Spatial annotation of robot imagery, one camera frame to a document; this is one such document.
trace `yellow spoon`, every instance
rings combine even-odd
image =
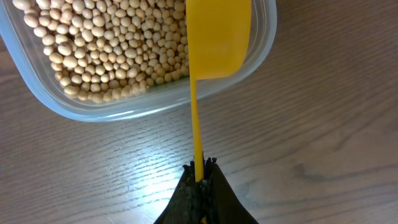
[[[187,0],[195,180],[204,178],[197,80],[232,75],[249,45],[251,0]]]

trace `wood grain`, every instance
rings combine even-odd
[[[266,61],[199,103],[205,156],[259,223],[398,223],[398,2],[277,7]],[[0,223],[152,223],[192,159],[189,106],[71,121],[0,49]]]

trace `yellow handle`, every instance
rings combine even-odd
[[[191,111],[192,111],[192,129],[193,129],[193,150],[195,160],[195,181],[199,182],[205,175],[203,170],[203,150],[201,145],[200,125],[198,117],[197,105],[197,81],[195,78],[190,78],[191,83]]]

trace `wooden surface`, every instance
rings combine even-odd
[[[199,103],[205,156],[259,223],[398,223],[398,2],[277,7],[266,61]],[[0,59],[0,223],[152,223],[192,159],[189,106],[79,123]]]

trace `rectangular container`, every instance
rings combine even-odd
[[[70,119],[87,122],[115,121],[144,116],[190,102],[189,79],[148,89],[124,100],[95,104],[71,100],[54,78],[43,44],[25,25],[24,13],[11,0],[0,0],[0,34],[31,92],[46,107]],[[242,67],[228,78],[198,82],[198,99],[219,92],[250,75],[260,66],[274,41],[277,12],[275,0],[252,0],[248,53]]]

